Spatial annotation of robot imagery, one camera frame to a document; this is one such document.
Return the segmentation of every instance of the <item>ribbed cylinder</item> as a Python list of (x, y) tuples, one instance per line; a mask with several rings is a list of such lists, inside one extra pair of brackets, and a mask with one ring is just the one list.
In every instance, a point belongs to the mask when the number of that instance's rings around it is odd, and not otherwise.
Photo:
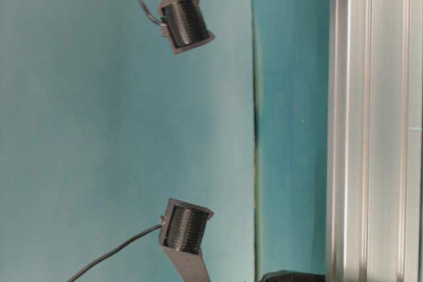
[(173, 42), (177, 48), (201, 42), (210, 37), (197, 0), (182, 0), (163, 8)]
[(167, 246), (198, 254), (207, 219), (208, 214), (204, 211), (176, 206), (167, 232)]

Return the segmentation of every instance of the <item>cylindrical motor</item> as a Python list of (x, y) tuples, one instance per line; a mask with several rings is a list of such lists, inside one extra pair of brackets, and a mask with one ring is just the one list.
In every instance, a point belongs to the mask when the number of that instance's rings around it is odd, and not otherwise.
[(166, 245), (198, 254), (209, 214), (199, 209), (175, 206), (169, 223)]
[(163, 19), (176, 48), (210, 38), (197, 0), (181, 0), (162, 8)]

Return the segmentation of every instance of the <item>teal backdrop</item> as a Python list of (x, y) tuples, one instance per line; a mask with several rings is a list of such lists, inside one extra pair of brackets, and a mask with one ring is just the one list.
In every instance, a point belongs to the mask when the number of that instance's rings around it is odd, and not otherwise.
[[(323, 272), (328, 4), (202, 0), (216, 39), (173, 55), (135, 0), (0, 0), (0, 281), (65, 281), (170, 197), (215, 211), (212, 281)], [(82, 278), (146, 280), (180, 281), (157, 233)]]
[(253, 0), (258, 276), (325, 272), (329, 0)]
[[(135, 0), (0, 0), (0, 281), (66, 281), (170, 197), (215, 211), (212, 281), (253, 281), (250, 4), (202, 0), (216, 39), (174, 56)], [(180, 281), (157, 237), (81, 280)]]

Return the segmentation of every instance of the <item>aluminum profile rail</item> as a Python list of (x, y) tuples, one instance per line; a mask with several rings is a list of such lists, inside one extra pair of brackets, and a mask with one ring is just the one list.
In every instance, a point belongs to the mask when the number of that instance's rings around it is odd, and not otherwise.
[(423, 0), (331, 0), (327, 281), (417, 282)]

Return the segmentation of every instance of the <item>teal wall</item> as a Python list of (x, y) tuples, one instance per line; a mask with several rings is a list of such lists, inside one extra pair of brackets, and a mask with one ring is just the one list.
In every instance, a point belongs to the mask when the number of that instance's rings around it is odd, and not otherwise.
[[(202, 10), (174, 56), (135, 0), (0, 0), (0, 281), (65, 281), (175, 197), (215, 211), (212, 280), (252, 282), (250, 0)], [(146, 280), (180, 281), (157, 233), (82, 279)]]
[(258, 275), (323, 273), (329, 0), (253, 0)]

